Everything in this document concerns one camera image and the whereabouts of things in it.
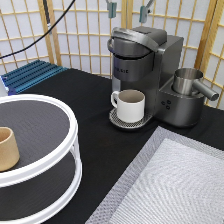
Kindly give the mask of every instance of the black cable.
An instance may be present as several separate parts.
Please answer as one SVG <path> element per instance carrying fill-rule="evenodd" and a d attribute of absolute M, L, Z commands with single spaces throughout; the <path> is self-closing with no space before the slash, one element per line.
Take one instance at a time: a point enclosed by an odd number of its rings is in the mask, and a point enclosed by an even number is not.
<path fill-rule="evenodd" d="M 34 41 L 32 44 L 30 44 L 29 46 L 25 47 L 24 49 L 22 50 L 19 50 L 19 51 L 16 51 L 16 52 L 13 52 L 11 54 L 7 54 L 7 55 L 4 55 L 4 56 L 1 56 L 0 59 L 3 59 L 3 58 L 6 58 L 6 57 L 9 57 L 9 56 L 12 56 L 14 54 L 18 54 L 18 53 L 21 53 L 27 49 L 29 49 L 30 47 L 32 47 L 34 44 L 36 44 L 37 42 L 39 42 L 40 40 L 42 40 L 45 36 L 47 36 L 51 30 L 53 30 L 53 28 L 60 22 L 60 20 L 65 16 L 65 14 L 68 12 L 68 10 L 72 7 L 72 5 L 75 3 L 75 0 L 73 0 L 71 2 L 71 4 L 68 6 L 68 8 L 64 11 L 64 13 L 60 16 L 60 18 L 55 22 L 55 24 L 43 35 L 41 36 L 39 39 L 37 39 L 36 41 Z"/>

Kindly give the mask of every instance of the white mug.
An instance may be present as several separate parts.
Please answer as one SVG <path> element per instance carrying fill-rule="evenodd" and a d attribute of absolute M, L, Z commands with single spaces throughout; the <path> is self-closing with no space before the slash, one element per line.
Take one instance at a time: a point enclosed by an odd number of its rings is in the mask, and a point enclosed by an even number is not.
<path fill-rule="evenodd" d="M 140 91 L 114 91 L 111 94 L 111 103 L 117 108 L 117 117 L 126 123 L 134 123 L 144 117 L 145 95 Z"/>

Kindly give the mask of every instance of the silicone mat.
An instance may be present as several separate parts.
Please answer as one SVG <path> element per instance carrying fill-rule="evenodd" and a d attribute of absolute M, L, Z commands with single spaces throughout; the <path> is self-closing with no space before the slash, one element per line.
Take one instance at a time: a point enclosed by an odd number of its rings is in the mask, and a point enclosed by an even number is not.
<path fill-rule="evenodd" d="M 47 208 L 65 193 L 74 175 L 75 161 L 69 152 L 39 176 L 0 188 L 0 222 L 24 218 Z"/>
<path fill-rule="evenodd" d="M 222 151 L 158 127 L 95 212 L 87 220 L 87 224 L 109 223 L 110 218 L 165 138 L 224 160 L 224 153 Z"/>
<path fill-rule="evenodd" d="M 165 139 L 109 223 L 223 223 L 223 172 L 223 160 Z"/>
<path fill-rule="evenodd" d="M 19 162 L 11 170 L 45 157 L 62 143 L 70 128 L 69 118 L 62 109 L 41 101 L 2 103 L 0 118 L 0 127 L 14 131 L 20 153 Z"/>

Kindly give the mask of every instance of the table surface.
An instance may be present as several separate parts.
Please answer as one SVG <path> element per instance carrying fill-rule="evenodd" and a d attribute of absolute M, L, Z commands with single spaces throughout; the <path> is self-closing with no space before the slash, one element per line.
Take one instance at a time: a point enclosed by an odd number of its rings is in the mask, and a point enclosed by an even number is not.
<path fill-rule="evenodd" d="M 70 69 L 23 92 L 63 101 L 79 125 L 81 184 L 70 203 L 47 224 L 85 223 L 158 126 L 224 150 L 224 111 L 204 106 L 200 122 L 192 128 L 179 129 L 153 119 L 137 132 L 124 132 L 109 121 L 111 89 L 109 79 Z"/>

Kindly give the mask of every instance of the coffee maker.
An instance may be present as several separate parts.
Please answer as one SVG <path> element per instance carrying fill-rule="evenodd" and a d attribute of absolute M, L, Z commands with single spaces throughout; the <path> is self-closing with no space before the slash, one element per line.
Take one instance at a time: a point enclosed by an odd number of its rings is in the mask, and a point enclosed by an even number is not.
<path fill-rule="evenodd" d="M 139 90 L 145 94 L 146 114 L 177 127 L 195 125 L 204 95 L 199 91 L 184 95 L 173 89 L 182 47 L 183 38 L 165 30 L 114 28 L 108 40 L 113 54 L 112 91 Z"/>

